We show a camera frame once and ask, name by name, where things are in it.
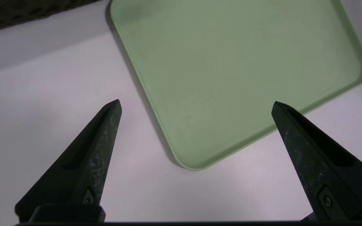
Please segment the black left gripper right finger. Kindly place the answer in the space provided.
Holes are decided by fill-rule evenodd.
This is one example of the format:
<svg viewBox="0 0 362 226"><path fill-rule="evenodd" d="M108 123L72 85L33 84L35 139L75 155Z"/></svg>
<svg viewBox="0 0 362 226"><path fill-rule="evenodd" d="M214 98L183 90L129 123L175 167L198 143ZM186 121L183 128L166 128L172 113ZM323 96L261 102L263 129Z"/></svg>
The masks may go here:
<svg viewBox="0 0 362 226"><path fill-rule="evenodd" d="M319 221L362 221L362 161L293 107L271 115Z"/></svg>

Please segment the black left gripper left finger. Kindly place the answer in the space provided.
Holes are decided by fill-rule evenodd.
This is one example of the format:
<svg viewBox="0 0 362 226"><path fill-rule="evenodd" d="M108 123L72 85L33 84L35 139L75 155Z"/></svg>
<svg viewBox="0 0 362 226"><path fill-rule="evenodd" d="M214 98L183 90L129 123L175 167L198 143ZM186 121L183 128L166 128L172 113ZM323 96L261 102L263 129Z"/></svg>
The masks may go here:
<svg viewBox="0 0 362 226"><path fill-rule="evenodd" d="M21 222L103 222L100 206L122 106L102 107L15 206Z"/></svg>

